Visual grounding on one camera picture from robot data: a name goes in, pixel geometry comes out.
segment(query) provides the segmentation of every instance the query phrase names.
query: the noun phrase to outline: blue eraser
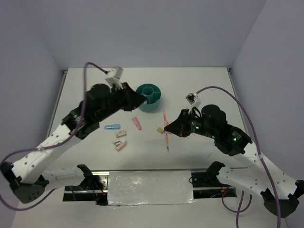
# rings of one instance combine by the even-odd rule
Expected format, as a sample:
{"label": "blue eraser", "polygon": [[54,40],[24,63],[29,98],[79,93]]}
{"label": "blue eraser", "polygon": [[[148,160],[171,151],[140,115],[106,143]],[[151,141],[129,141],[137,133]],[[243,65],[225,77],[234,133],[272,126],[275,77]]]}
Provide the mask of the blue eraser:
{"label": "blue eraser", "polygon": [[104,126],[105,129],[120,129],[120,124],[112,124],[112,125],[106,125]]}

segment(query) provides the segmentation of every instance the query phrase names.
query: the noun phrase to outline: teal pencil holder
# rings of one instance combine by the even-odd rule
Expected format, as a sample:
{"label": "teal pencil holder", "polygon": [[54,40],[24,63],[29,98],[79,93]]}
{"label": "teal pencil holder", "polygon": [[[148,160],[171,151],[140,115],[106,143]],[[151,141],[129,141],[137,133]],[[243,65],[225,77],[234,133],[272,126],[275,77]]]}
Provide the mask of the teal pencil holder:
{"label": "teal pencil holder", "polygon": [[147,101],[139,106],[139,109],[144,112],[155,111],[161,103],[161,90],[153,84],[143,84],[136,89],[136,92],[147,98]]}

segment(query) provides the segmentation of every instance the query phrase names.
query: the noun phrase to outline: gray wall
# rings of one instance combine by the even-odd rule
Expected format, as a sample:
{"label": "gray wall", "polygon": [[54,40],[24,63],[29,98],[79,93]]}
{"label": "gray wall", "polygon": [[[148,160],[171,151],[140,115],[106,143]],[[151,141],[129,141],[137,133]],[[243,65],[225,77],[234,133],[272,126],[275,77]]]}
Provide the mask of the gray wall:
{"label": "gray wall", "polygon": [[22,0],[63,68],[232,66],[265,0]]}
{"label": "gray wall", "polygon": [[[232,67],[261,148],[298,180],[304,179],[303,11],[303,0],[267,0]],[[302,228],[303,214],[304,197],[289,227]]]}
{"label": "gray wall", "polygon": [[[0,0],[0,31],[2,160],[12,151],[35,147],[44,139],[62,74],[17,0]],[[0,192],[7,202],[17,205],[2,175]],[[14,215],[14,211],[0,204],[2,228],[11,226]]]}

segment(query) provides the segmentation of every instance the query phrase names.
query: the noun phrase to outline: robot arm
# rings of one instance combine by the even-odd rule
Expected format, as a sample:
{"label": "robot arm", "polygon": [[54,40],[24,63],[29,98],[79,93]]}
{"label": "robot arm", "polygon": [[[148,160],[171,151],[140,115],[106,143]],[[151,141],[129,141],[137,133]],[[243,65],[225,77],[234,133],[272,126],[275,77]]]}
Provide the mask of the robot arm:
{"label": "robot arm", "polygon": [[68,142],[62,143],[76,129],[80,121],[83,101],[72,110],[61,125],[38,147],[20,160],[10,163],[4,162],[0,166],[3,176],[10,183],[13,193],[22,203],[29,203],[40,197],[44,191],[66,185],[82,186],[86,183],[98,182],[85,165],[78,165],[71,169],[46,171],[46,168],[59,158],[65,151],[80,143],[91,132],[99,128],[99,122],[123,109],[132,111],[140,106],[146,98],[135,93],[127,83],[120,83],[122,69],[112,68],[107,74],[106,81],[111,85],[96,84],[86,93],[85,114],[80,128]]}
{"label": "robot arm", "polygon": [[[230,169],[220,162],[214,162],[206,171],[212,178],[222,184],[234,186],[251,195],[263,198],[265,207],[276,214],[276,203],[269,177],[261,162],[263,158],[274,180],[278,193],[281,217],[292,213],[304,194],[304,181],[289,177],[274,165],[263,154],[259,155],[251,138],[241,129],[227,123],[226,114],[216,105],[207,105],[197,114],[200,100],[189,94],[187,100],[191,109],[182,109],[179,117],[165,127],[165,130],[179,137],[187,137],[191,133],[203,135],[214,140],[215,146],[224,154],[241,162],[247,169]],[[202,174],[192,176],[192,182],[201,180]]]}

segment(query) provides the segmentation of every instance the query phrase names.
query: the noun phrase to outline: plastic wrap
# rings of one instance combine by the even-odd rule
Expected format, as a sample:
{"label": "plastic wrap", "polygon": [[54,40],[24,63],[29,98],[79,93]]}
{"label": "plastic wrap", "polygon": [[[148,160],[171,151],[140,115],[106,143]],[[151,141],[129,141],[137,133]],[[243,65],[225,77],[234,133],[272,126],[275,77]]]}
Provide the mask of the plastic wrap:
{"label": "plastic wrap", "polygon": [[111,172],[109,205],[151,205],[193,203],[190,171]]}

